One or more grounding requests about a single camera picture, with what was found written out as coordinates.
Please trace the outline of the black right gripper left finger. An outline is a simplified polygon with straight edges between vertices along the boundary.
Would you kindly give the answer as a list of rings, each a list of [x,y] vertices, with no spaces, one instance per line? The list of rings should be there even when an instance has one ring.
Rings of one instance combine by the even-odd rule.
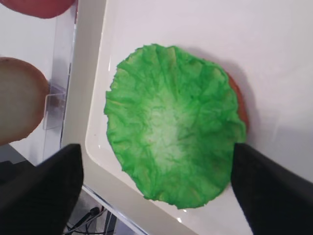
[[[84,180],[81,146],[69,144],[37,166],[0,164],[0,233],[61,235]]]

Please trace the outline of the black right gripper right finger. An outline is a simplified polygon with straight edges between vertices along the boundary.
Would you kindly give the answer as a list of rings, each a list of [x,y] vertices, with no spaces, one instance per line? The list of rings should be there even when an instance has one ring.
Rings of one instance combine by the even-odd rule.
[[[231,185],[254,235],[313,233],[312,183],[247,144],[235,144]]]

